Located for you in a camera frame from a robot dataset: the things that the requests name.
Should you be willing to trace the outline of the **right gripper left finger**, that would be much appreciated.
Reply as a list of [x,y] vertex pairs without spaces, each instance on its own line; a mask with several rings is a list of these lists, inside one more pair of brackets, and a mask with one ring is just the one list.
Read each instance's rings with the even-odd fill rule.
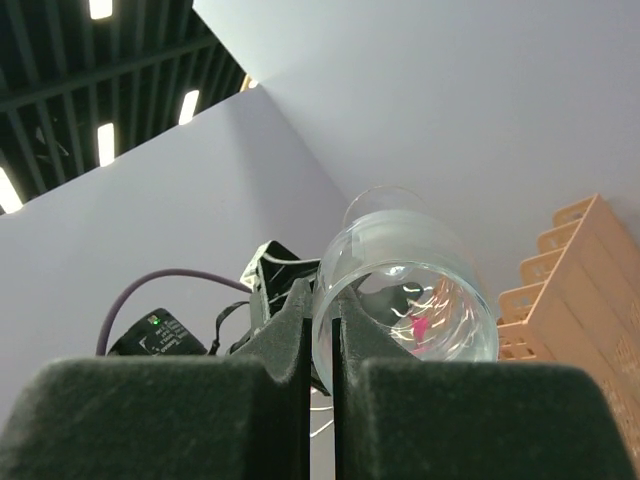
[[5,479],[306,479],[311,288],[226,357],[52,362],[1,434]]

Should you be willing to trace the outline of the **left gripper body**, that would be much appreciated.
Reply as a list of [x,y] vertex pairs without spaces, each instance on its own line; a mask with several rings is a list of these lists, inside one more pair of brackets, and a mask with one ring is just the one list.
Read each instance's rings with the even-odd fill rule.
[[249,330],[229,347],[228,355],[248,343],[284,307],[296,280],[308,280],[314,287],[319,265],[319,258],[300,259],[275,240],[261,245],[240,279],[240,283],[250,289],[249,299],[229,305],[216,318],[214,354],[220,348],[223,322],[230,315],[245,305],[249,306]]

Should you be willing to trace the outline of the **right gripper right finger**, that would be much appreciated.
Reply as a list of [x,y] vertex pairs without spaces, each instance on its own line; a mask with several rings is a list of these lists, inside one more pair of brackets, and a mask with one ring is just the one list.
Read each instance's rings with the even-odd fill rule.
[[562,365],[423,362],[351,292],[332,322],[340,479],[632,479],[600,388]]

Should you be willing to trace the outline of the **clear back wine glass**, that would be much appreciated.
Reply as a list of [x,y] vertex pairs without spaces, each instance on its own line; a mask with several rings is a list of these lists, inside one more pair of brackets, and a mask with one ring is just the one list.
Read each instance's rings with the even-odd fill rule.
[[319,263],[312,359],[327,392],[333,390],[331,323],[341,315],[338,298],[345,292],[420,360],[498,358],[495,315],[472,256],[408,189],[377,186],[356,197]]

